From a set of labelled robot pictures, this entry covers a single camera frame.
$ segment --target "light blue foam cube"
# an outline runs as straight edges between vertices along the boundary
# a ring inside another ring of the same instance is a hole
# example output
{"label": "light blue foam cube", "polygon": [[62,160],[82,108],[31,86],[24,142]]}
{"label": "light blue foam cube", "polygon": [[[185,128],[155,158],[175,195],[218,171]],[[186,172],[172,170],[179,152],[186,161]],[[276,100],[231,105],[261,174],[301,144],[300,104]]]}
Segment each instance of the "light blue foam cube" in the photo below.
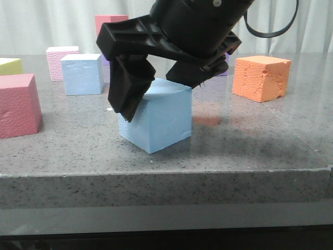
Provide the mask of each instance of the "light blue foam cube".
{"label": "light blue foam cube", "polygon": [[155,79],[132,122],[119,115],[120,135],[149,154],[191,136],[192,89]]}
{"label": "light blue foam cube", "polygon": [[61,60],[66,95],[97,95],[104,88],[101,54],[71,54]]}

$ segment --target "foam block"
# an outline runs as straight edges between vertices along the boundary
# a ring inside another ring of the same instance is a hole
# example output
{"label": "foam block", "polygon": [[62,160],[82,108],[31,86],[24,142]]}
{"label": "foam block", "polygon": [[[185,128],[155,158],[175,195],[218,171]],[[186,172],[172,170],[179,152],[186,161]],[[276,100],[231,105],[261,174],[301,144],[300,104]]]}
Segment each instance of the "foam block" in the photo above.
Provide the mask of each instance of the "foam block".
{"label": "foam block", "polygon": [[287,92],[291,61],[268,56],[236,59],[233,93],[262,103]]}
{"label": "foam block", "polygon": [[[229,54],[228,53],[225,53],[225,57],[226,57],[226,59],[225,59],[225,61],[227,62],[227,64],[229,64]],[[226,72],[224,72],[224,73],[222,73],[222,74],[219,74],[219,75],[217,75],[218,77],[226,77],[226,76],[228,76],[229,75],[229,70],[227,70]]]}
{"label": "foam block", "polygon": [[61,60],[66,95],[97,95],[104,88],[100,54],[72,54]]}
{"label": "foam block", "polygon": [[131,123],[119,116],[120,135],[149,154],[191,136],[192,89],[155,79]]}
{"label": "foam block", "polygon": [[[96,15],[95,25],[96,25],[96,35],[99,34],[102,24],[104,22],[122,22],[128,20],[128,15]],[[102,55],[103,65],[109,65],[110,62]]]}
{"label": "foam block", "polygon": [[23,74],[22,61],[19,58],[0,58],[0,76]]}
{"label": "foam block", "polygon": [[61,59],[66,55],[78,54],[78,46],[67,47],[50,47],[46,51],[48,68],[50,71],[51,81],[62,81]]}
{"label": "foam block", "polygon": [[41,118],[34,74],[0,76],[0,138],[36,134]]}

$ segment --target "speckled countertop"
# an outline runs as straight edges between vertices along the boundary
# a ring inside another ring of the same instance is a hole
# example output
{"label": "speckled countertop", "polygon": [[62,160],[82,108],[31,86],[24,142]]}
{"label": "speckled countertop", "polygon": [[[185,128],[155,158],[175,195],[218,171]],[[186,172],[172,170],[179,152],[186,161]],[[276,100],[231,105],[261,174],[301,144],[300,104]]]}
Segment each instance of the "speckled countertop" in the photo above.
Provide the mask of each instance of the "speckled countertop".
{"label": "speckled countertop", "polygon": [[[192,137],[152,155],[119,136],[107,87],[65,96],[46,56],[15,56],[35,73],[43,124],[0,140],[0,208],[332,198],[333,54],[275,56],[293,61],[286,97],[259,104],[232,94],[233,75],[209,80],[194,90]],[[172,66],[151,61],[156,77]]]}

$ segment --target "white curtain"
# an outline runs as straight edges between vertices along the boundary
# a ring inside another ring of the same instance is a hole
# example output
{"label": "white curtain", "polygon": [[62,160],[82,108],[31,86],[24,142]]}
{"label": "white curtain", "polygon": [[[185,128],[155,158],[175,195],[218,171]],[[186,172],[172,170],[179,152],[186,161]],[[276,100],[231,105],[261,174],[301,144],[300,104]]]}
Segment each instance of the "white curtain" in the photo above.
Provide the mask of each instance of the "white curtain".
{"label": "white curtain", "polygon": [[[0,55],[44,54],[50,46],[98,53],[95,15],[146,15],[155,0],[0,0]],[[292,28],[273,39],[251,35],[243,19],[234,28],[238,53],[333,52],[333,1],[301,0]],[[262,32],[279,30],[292,17],[295,0],[255,0],[249,23]]]}

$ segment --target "black cable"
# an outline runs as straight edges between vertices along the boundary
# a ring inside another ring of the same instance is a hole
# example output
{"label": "black cable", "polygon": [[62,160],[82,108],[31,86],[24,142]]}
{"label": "black cable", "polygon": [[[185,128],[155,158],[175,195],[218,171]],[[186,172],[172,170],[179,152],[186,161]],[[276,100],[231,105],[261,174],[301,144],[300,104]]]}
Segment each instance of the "black cable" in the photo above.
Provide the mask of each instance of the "black cable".
{"label": "black cable", "polygon": [[262,33],[262,32],[259,32],[257,30],[254,30],[252,27],[250,27],[250,25],[248,23],[248,13],[247,12],[244,14],[244,20],[245,20],[246,28],[249,30],[249,32],[252,35],[255,35],[259,38],[274,38],[276,36],[282,35],[290,29],[293,22],[295,21],[296,16],[297,16],[297,12],[298,12],[299,3],[300,3],[300,1],[296,0],[296,10],[295,10],[295,13],[293,14],[293,17],[292,17],[292,20],[290,21],[290,23],[288,23],[287,26],[285,26],[283,29],[281,29],[279,31],[275,31],[275,32],[272,32],[272,33]]}

